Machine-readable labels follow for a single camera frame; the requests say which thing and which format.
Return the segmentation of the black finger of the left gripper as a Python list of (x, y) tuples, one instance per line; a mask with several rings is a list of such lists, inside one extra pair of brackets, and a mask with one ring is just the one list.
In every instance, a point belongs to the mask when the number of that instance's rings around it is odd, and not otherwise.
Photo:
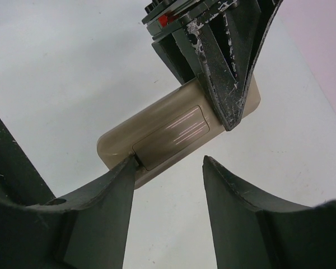
[(225, 130), (242, 120), (253, 71), (281, 1), (201, 1), (184, 26)]
[(193, 48), (196, 38), (189, 35), (187, 26), (170, 33), (162, 31), (152, 39), (153, 49), (182, 85), (201, 78), (202, 68)]

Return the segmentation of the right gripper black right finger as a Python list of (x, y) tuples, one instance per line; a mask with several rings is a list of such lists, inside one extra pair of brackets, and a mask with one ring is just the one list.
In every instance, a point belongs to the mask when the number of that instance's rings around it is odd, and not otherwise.
[(210, 156), (203, 179), (218, 268), (336, 268), (336, 200), (284, 200)]

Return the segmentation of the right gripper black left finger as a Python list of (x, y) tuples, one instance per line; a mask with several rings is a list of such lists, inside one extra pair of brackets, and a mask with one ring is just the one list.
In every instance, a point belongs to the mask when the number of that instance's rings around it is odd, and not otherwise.
[(0, 268), (122, 268), (135, 173), (128, 157), (45, 205), (0, 200)]

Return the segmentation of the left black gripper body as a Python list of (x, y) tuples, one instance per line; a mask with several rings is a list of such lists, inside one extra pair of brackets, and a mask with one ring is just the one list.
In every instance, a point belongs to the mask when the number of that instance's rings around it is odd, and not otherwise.
[(239, 1), (152, 1), (145, 7), (142, 24), (151, 36), (167, 36), (184, 27), (203, 26)]

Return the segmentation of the white remote control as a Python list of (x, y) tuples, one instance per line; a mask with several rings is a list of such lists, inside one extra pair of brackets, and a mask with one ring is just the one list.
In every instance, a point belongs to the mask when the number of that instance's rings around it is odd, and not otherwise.
[(139, 188), (224, 131), (193, 79), (103, 134), (97, 154), (109, 169), (134, 156)]

